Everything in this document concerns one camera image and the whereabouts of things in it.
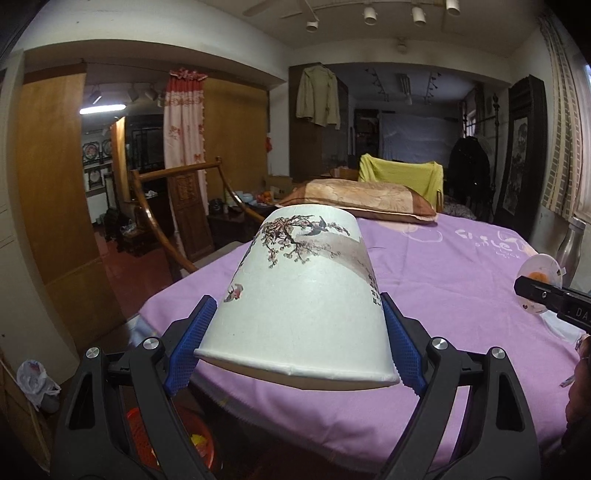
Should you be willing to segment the person's right hand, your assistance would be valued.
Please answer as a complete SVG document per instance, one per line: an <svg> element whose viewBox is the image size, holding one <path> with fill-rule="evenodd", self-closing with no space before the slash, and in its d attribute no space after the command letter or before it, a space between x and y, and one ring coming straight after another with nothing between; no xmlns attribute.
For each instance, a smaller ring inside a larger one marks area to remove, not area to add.
<svg viewBox="0 0 591 480"><path fill-rule="evenodd" d="M590 386L590 337L586 336L580 343L578 353L580 360L574 370L574 381L568 393L568 403L565 414L569 425L590 416L591 386Z"/></svg>

